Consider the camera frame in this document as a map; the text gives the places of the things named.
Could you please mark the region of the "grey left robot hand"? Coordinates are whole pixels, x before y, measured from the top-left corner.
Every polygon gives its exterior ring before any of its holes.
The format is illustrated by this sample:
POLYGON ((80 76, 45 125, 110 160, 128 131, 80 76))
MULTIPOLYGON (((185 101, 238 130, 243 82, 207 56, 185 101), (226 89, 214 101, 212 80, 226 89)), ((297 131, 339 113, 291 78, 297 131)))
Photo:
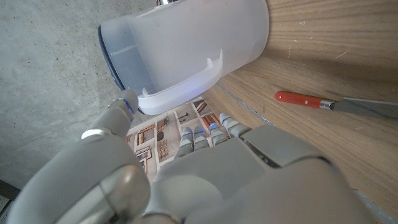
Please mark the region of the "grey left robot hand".
POLYGON ((272 126, 227 114, 211 141, 188 129, 177 156, 149 180, 125 138, 137 111, 122 91, 20 191, 9 223, 374 223, 321 150, 272 126))

